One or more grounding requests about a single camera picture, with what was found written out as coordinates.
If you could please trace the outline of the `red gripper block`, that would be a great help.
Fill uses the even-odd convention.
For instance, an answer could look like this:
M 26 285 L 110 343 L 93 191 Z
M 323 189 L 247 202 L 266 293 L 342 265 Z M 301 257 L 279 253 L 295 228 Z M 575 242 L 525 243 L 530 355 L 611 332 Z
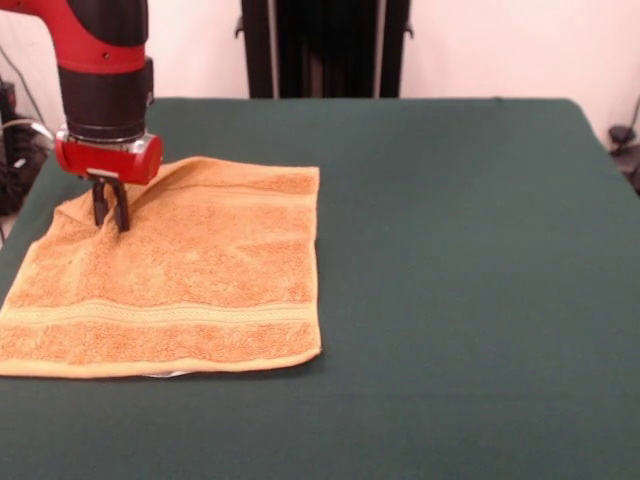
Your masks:
M 120 232 L 130 230 L 127 191 L 122 183 L 147 185 L 158 174 L 163 153 L 162 139 L 149 133 L 123 144 L 83 142 L 68 132 L 58 132 L 55 137 L 56 159 L 64 171 L 81 177 L 119 180 L 112 183 L 112 191 L 116 200 L 114 216 Z M 104 224 L 109 211 L 106 185 L 103 179 L 93 180 L 91 193 L 96 226 Z

